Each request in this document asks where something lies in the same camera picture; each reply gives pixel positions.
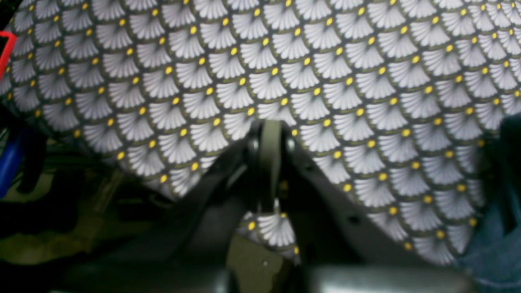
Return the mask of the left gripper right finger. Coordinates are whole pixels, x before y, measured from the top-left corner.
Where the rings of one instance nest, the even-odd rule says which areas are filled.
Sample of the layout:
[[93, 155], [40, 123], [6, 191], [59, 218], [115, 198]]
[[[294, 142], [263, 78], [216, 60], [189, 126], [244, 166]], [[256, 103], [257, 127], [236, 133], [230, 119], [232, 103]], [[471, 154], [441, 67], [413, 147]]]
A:
[[438, 267], [393, 241], [349, 202], [288, 126], [260, 123], [263, 211], [285, 213], [301, 263], [289, 293], [472, 293], [470, 277]]

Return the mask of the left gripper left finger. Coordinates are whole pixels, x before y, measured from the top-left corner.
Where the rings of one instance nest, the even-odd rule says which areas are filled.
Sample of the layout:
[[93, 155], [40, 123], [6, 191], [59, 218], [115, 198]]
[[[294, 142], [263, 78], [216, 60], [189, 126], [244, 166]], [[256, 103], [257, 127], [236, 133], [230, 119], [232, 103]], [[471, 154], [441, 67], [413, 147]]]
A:
[[247, 211], [262, 204], [259, 149], [264, 123], [231, 145], [199, 183], [149, 231], [61, 278], [71, 293], [238, 293], [226, 267], [228, 249]]

